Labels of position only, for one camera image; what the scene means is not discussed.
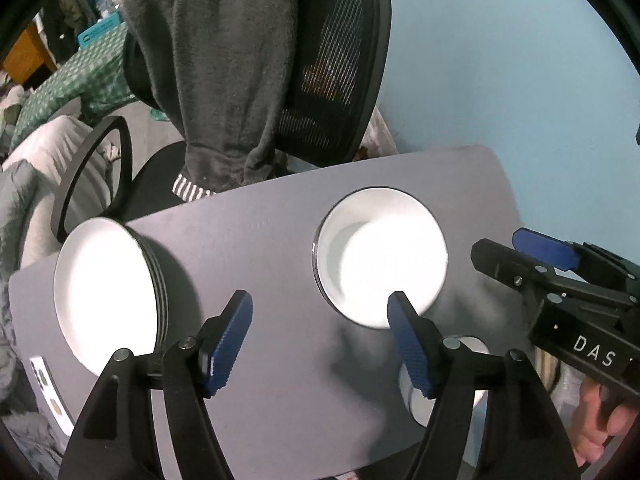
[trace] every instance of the mesh chair back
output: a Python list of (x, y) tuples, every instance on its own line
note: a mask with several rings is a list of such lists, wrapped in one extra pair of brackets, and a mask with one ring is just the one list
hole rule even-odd
[(316, 166), (353, 160), (384, 72), (391, 0), (299, 0), (276, 146)]

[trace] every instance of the gray pillow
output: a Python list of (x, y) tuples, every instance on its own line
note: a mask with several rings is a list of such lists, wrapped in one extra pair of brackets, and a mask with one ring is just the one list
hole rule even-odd
[(4, 109), (4, 122), (15, 126), (18, 123), (18, 117), (22, 111), (22, 104), (11, 105)]
[(9, 278), (18, 267), (22, 226), (37, 183), (36, 170), (26, 160), (0, 173), (0, 402), (10, 393), (18, 362), (9, 310)]

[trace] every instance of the gray blanket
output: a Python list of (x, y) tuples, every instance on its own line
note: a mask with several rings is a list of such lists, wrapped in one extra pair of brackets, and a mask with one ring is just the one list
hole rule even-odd
[(184, 200), (271, 173), (297, 2), (124, 0), (154, 97), (187, 142)]
[(38, 173), (26, 160), (0, 168), (0, 406), (2, 423), (18, 448), (43, 478), (56, 478), (62, 461), (47, 419), (37, 413), (33, 391), (18, 358), (9, 277), (18, 267), (24, 220), (38, 185)]

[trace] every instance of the gray table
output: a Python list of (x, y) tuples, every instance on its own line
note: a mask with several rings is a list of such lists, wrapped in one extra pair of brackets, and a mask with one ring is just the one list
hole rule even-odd
[[(440, 223), (449, 269), (428, 316), (442, 332), (478, 336), (493, 353), (530, 350), (519, 295), (475, 272), (469, 259), (476, 240), (508, 244), (520, 225), (500, 163), (479, 146), (296, 174), (135, 220), (130, 227), (156, 250), (166, 279), (169, 342), (195, 334), (237, 288), (254, 298), (254, 322), (228, 386), (207, 401), (238, 479), (337, 475), (422, 437), (402, 405), (400, 361), (390, 332), (338, 314), (312, 272), (311, 246), (322, 218), (341, 197), (366, 186), (405, 190)], [(21, 357), (44, 357), (76, 418), (96, 377), (74, 358), (60, 332), (52, 298), (55, 264), (54, 255), (14, 274), (11, 309)], [(105, 276), (103, 292), (113, 285)], [(152, 401), (164, 474), (178, 479), (161, 392)]]

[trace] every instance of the white bowl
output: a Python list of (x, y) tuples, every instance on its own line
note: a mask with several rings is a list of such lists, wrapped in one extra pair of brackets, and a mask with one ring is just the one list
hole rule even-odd
[[(489, 350), (486, 345), (480, 341), (477, 337), (465, 336), (460, 337), (460, 342), (468, 346), (474, 352), (481, 354), (488, 354)], [(398, 383), (400, 386), (400, 393), (404, 405), (411, 413), (414, 420), (421, 426), (427, 427), (429, 419), (431, 418), (431, 412), (435, 406), (435, 399), (427, 399), (423, 396), (422, 392), (411, 384), (409, 373), (406, 370), (406, 366), (403, 364), (400, 368), (400, 376), (398, 377)], [(476, 390), (474, 397), (474, 407), (478, 405), (478, 402), (482, 399), (482, 396), (486, 393), (486, 390)]]
[(422, 314), (447, 273), (444, 236), (429, 210), (411, 195), (368, 187), (338, 202), (318, 229), (313, 250), (320, 291), (360, 325), (388, 328), (386, 302), (402, 290)]
[(154, 352), (153, 280), (137, 240), (113, 220), (88, 220), (66, 239), (53, 279), (56, 315), (69, 348), (95, 375), (119, 348)]

